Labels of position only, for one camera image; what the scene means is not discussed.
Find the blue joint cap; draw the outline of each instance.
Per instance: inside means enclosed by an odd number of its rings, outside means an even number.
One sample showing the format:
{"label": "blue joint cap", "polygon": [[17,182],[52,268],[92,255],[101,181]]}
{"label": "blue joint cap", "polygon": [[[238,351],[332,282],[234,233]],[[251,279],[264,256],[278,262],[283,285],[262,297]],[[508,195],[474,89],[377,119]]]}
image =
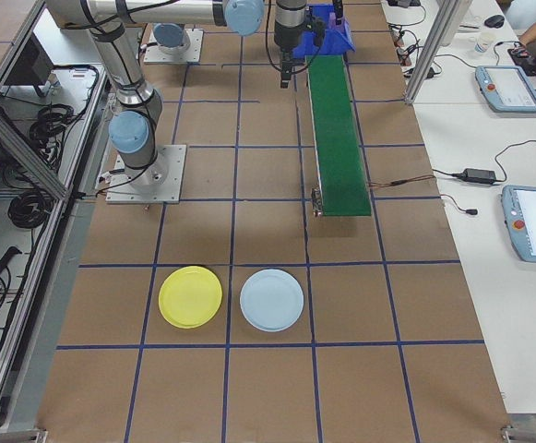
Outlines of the blue joint cap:
{"label": "blue joint cap", "polygon": [[110,140],[123,154],[139,152],[149,140],[149,122],[139,113],[123,111],[112,119]]}
{"label": "blue joint cap", "polygon": [[256,32],[263,17],[263,0],[229,0],[224,10],[227,25],[242,37]]}
{"label": "blue joint cap", "polygon": [[161,46],[174,48],[184,42],[184,25],[157,23],[153,26],[153,35]]}

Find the light blue plate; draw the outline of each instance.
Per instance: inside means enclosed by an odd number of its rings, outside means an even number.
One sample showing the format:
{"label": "light blue plate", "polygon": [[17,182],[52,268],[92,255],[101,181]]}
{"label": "light blue plate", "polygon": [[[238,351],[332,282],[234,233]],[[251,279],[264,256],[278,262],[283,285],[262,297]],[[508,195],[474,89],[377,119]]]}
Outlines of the light blue plate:
{"label": "light blue plate", "polygon": [[246,320],[265,332],[292,326],[303,313],[303,288],[292,275],[279,269],[253,274],[241,290],[241,310]]}

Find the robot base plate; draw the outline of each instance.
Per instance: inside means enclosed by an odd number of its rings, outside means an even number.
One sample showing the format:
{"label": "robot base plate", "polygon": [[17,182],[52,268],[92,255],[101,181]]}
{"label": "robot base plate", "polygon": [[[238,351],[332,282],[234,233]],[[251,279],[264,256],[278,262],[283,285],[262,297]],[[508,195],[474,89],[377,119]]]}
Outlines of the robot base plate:
{"label": "robot base plate", "polygon": [[[202,53],[202,37],[204,31],[201,29],[186,29],[190,38],[190,47],[180,54],[166,54],[159,49],[159,46],[150,46],[145,53],[146,65],[182,65],[185,63],[199,63]],[[150,34],[149,43],[156,43],[153,33]]]}
{"label": "robot base plate", "polygon": [[[150,203],[179,203],[184,178],[186,145],[159,146],[159,158],[167,165],[167,178],[159,186],[155,186],[150,193],[144,193],[142,188],[134,188],[131,184],[122,185],[107,191],[105,200],[113,204],[150,204]],[[114,169],[124,168],[124,162],[117,157]],[[125,174],[112,177],[110,186],[127,182]]]}

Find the computer mouse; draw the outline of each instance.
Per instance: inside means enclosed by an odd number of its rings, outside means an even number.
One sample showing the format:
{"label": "computer mouse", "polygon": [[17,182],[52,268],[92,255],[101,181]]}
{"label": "computer mouse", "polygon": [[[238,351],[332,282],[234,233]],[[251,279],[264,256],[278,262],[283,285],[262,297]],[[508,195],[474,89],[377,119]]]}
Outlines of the computer mouse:
{"label": "computer mouse", "polygon": [[506,18],[498,14],[496,16],[490,16],[488,19],[486,19],[485,26],[487,28],[501,28],[502,26],[504,26],[505,22]]}

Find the green conveyor belt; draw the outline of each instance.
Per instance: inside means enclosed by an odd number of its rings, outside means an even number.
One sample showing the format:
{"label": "green conveyor belt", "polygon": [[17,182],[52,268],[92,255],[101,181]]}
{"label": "green conveyor belt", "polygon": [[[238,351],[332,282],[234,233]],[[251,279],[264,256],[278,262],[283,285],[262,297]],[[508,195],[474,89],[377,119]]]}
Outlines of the green conveyor belt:
{"label": "green conveyor belt", "polygon": [[321,212],[371,215],[363,155],[341,56],[318,56],[309,68]]}

